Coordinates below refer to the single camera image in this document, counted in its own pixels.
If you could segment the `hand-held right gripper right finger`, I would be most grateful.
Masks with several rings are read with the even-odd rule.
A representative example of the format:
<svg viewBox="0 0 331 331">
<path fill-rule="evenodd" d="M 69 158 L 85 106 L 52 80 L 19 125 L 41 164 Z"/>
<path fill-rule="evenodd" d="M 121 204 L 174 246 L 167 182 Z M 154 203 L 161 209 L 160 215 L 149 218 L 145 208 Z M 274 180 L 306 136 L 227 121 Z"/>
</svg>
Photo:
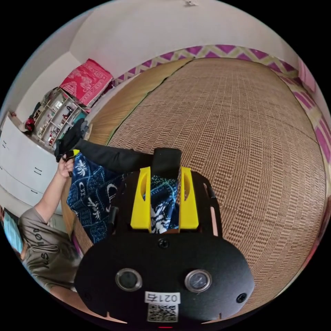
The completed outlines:
<svg viewBox="0 0 331 331">
<path fill-rule="evenodd" d="M 180 168 L 179 230 L 196 230 L 199 226 L 191 169 Z"/>
</svg>

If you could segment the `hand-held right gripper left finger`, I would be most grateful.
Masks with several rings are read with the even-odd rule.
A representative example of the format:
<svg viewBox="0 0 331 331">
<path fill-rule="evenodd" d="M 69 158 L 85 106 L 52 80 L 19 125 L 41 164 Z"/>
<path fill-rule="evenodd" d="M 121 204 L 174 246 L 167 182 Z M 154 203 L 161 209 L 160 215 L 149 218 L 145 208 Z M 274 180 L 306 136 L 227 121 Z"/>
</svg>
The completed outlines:
<svg viewBox="0 0 331 331">
<path fill-rule="evenodd" d="M 151 168 L 141 168 L 137 179 L 130 226 L 133 230 L 151 230 Z"/>
</svg>

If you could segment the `person's left hand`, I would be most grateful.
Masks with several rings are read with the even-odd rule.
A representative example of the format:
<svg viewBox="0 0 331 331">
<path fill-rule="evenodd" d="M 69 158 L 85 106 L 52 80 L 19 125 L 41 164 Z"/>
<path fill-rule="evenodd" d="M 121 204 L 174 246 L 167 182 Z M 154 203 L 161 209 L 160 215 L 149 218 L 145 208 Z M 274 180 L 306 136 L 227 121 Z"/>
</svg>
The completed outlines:
<svg viewBox="0 0 331 331">
<path fill-rule="evenodd" d="M 57 174 L 62 178 L 67 179 L 68 177 L 71 177 L 73 167 L 74 159 L 68 158 L 67 155 L 64 154 L 58 163 Z"/>
</svg>

